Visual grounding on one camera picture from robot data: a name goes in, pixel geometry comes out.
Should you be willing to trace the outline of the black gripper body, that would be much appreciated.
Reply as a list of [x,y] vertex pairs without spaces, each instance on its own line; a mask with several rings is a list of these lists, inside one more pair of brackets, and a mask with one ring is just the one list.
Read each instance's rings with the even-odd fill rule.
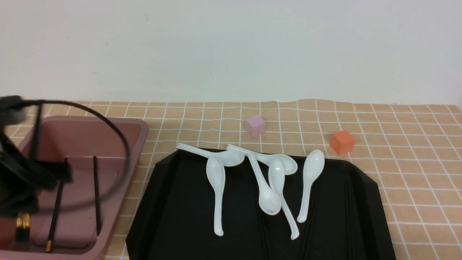
[[68,162],[38,160],[41,104],[38,106],[28,155],[24,155],[6,135],[5,127],[25,120],[23,102],[20,96],[1,97],[1,217],[6,218],[15,218],[20,213],[38,213],[38,191],[53,191],[58,184],[73,181]]

